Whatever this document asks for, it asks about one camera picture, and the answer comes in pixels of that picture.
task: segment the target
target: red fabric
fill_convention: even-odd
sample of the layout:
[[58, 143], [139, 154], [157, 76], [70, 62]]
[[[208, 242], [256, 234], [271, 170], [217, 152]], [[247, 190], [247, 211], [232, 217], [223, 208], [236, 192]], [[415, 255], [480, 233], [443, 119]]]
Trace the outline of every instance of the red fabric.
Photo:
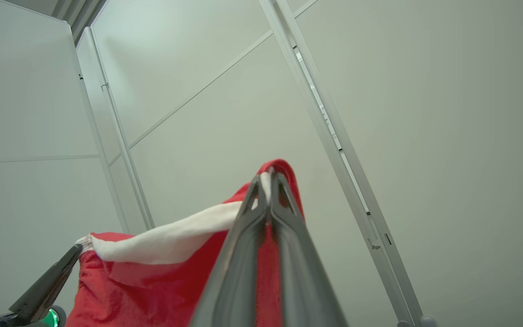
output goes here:
[[[301, 208], [292, 168], [278, 159], [263, 165], [284, 174]], [[243, 201], [249, 183], [224, 203]], [[257, 327], [281, 327], [278, 247], [266, 229], [258, 251]], [[93, 234], [118, 242], [132, 238], [120, 233]], [[79, 289], [67, 327], [186, 327], [203, 292], [227, 231], [217, 232], [187, 261], [172, 265], [144, 265], [102, 261], [94, 251], [79, 257]]]

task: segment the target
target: cloth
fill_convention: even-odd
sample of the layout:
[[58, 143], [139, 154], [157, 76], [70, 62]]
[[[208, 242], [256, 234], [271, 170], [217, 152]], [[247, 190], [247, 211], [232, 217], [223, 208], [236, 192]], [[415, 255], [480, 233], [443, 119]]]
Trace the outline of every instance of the cloth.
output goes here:
[[[297, 205], [296, 177], [284, 160], [264, 164], [284, 174]], [[79, 289], [67, 327], [186, 327], [235, 221], [249, 183], [230, 199], [190, 217], [132, 236], [92, 233], [81, 240]], [[267, 228], [258, 250], [256, 326], [280, 327], [280, 263]]]

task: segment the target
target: ceiling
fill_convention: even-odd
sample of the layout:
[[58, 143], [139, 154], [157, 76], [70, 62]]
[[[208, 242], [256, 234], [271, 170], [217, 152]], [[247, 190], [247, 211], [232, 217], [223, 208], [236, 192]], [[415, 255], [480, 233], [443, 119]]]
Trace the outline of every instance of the ceiling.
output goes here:
[[62, 19], [70, 24], [77, 43], [107, 0], [7, 0], [13, 4]]

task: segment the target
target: red cloth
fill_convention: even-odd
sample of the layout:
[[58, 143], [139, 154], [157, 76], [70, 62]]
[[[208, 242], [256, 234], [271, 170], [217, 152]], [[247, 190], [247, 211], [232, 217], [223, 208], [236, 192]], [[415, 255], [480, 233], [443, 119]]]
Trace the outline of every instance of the red cloth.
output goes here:
[[[278, 159], [264, 164], [258, 174], [267, 172], [270, 168], [286, 176], [301, 209], [300, 195], [292, 168], [287, 162]], [[249, 183], [224, 203], [243, 201], [248, 188]], [[207, 218], [208, 213], [209, 211], [205, 210], [202, 215]], [[170, 227], [166, 225], [159, 228], [165, 230]], [[226, 238], [227, 229], [214, 232], [183, 262], [144, 263], [141, 250], [134, 252], [140, 253], [138, 260], [135, 254], [132, 255], [133, 259], [127, 262], [102, 259], [109, 256], [106, 254], [108, 252], [110, 255], [115, 253], [120, 255], [121, 252], [129, 250], [126, 247], [124, 250], [116, 248], [118, 242], [133, 237], [139, 240], [148, 238], [148, 233], [158, 234], [159, 228], [138, 236], [93, 233], [87, 238], [92, 240], [94, 246], [79, 257], [79, 289], [74, 309], [67, 320], [67, 327], [186, 327], [189, 325], [209, 273]], [[258, 327], [282, 325], [278, 248], [270, 232], [271, 229], [268, 228], [266, 241], [258, 251], [256, 303]], [[152, 250], [158, 255], [158, 248]]]

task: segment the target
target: red and white cloth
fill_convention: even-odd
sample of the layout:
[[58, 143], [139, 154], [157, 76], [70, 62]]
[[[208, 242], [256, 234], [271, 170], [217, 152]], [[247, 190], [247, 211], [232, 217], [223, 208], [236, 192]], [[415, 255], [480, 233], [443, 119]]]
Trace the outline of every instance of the red and white cloth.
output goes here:
[[[264, 191], [270, 168], [284, 174], [302, 211], [296, 177], [284, 160], [257, 172]], [[92, 233], [79, 240], [84, 245], [79, 288], [67, 327], [189, 325], [248, 188], [249, 183], [220, 205], [137, 236]], [[267, 232], [258, 251], [256, 326], [280, 327], [278, 248], [271, 229]]]

